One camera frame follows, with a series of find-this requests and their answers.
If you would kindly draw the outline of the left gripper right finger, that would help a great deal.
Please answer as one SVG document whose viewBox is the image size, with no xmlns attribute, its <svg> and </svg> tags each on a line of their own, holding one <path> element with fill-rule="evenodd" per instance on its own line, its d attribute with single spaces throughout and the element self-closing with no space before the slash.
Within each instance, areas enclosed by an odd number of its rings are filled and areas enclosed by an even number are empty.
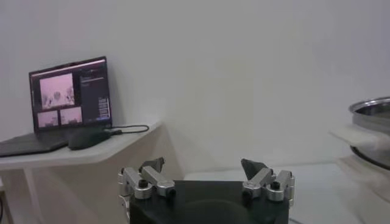
<svg viewBox="0 0 390 224">
<path fill-rule="evenodd" d="M 264 163 L 242 159 L 241 165 L 247 180 L 242 184 L 242 196 L 245 202 L 260 198 L 262 193 L 273 202 L 294 201 L 295 176 L 291 171 L 281 170 L 276 174 Z"/>
</svg>

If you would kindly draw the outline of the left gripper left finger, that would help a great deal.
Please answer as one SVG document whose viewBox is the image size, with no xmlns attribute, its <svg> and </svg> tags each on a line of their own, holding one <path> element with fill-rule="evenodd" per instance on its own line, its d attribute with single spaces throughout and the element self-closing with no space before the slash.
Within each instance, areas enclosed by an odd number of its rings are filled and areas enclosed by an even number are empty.
<svg viewBox="0 0 390 224">
<path fill-rule="evenodd" d="M 152 193 L 164 198 L 176 196 L 176 184 L 161 174 L 164 158 L 160 157 L 142 163 L 139 169 L 124 167 L 118 173 L 119 196 L 138 200 L 151 198 Z"/>
</svg>

